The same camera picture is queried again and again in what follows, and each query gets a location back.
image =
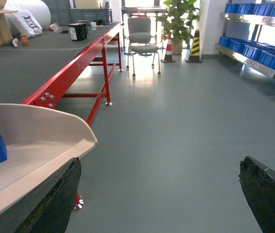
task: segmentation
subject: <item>conveyor belt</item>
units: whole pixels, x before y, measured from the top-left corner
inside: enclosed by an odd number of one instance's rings
[[[85,47],[101,38],[109,27],[89,30],[84,41],[72,41],[70,34],[43,31],[30,38],[30,45],[0,47],[0,103],[21,103]]]

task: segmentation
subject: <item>chair leg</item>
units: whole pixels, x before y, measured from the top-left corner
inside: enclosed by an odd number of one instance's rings
[[[153,59],[152,59],[152,65],[151,67],[154,68],[155,65],[154,65],[154,62],[155,62],[155,56],[156,56],[156,53],[153,53]]]
[[[156,54],[158,55],[158,67],[159,67],[158,76],[161,76],[161,72],[160,72],[160,56],[159,56],[158,52],[156,52]]]
[[[129,70],[129,54],[131,53],[131,51],[130,50],[128,50],[128,64],[127,64],[127,70]]]
[[[133,60],[133,79],[135,79],[135,65],[134,65],[134,54],[132,53],[132,60]]]

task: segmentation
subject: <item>plant pot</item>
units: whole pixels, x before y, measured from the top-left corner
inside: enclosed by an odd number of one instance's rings
[[[174,41],[172,40],[172,54],[179,55],[182,52],[182,40]]]

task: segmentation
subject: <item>gray office chair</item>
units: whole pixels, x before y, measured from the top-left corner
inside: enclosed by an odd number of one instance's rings
[[[129,28],[129,52],[128,52],[128,65],[129,69],[129,55],[132,55],[133,59],[133,79],[135,79],[135,66],[134,66],[134,53],[153,53],[152,68],[154,68],[155,55],[158,55],[158,76],[160,72],[160,58],[159,47],[156,44],[150,44],[151,40],[151,19],[149,17],[136,17],[128,18]]]

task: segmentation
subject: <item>gray plastic crate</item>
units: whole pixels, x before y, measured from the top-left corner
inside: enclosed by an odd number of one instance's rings
[[[42,0],[50,10],[69,10],[71,8],[71,2],[73,8],[75,7],[74,0]]]
[[[51,24],[59,23],[60,25],[68,25],[72,23],[69,10],[50,10]]]
[[[112,10],[110,9],[70,9],[70,15],[72,22],[78,20],[88,20],[93,22],[94,20],[103,20],[104,25],[109,25],[113,21]]]

